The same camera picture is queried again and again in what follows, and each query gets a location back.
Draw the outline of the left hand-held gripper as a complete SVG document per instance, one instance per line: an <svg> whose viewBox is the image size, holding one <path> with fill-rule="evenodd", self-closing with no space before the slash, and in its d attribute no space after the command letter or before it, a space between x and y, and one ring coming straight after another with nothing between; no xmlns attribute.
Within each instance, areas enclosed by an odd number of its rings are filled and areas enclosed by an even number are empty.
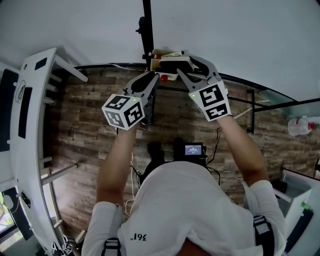
<svg viewBox="0 0 320 256"><path fill-rule="evenodd" d="M160 75L148 71L131 79L123 94L112 94L101 107L108 124L126 131L138 124L146 130L153 121L154 95L159 83Z"/></svg>

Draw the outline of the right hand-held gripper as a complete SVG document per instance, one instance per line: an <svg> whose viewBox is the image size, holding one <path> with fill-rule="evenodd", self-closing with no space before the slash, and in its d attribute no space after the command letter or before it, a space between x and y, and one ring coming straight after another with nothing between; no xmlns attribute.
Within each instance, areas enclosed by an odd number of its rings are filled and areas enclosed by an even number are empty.
<svg viewBox="0 0 320 256"><path fill-rule="evenodd" d="M216 66L199 56L190 56L190 60L205 76L190 76L179 68L176 70L188 88L191 100L209 122L230 116L232 113L228 100L228 89Z"/></svg>

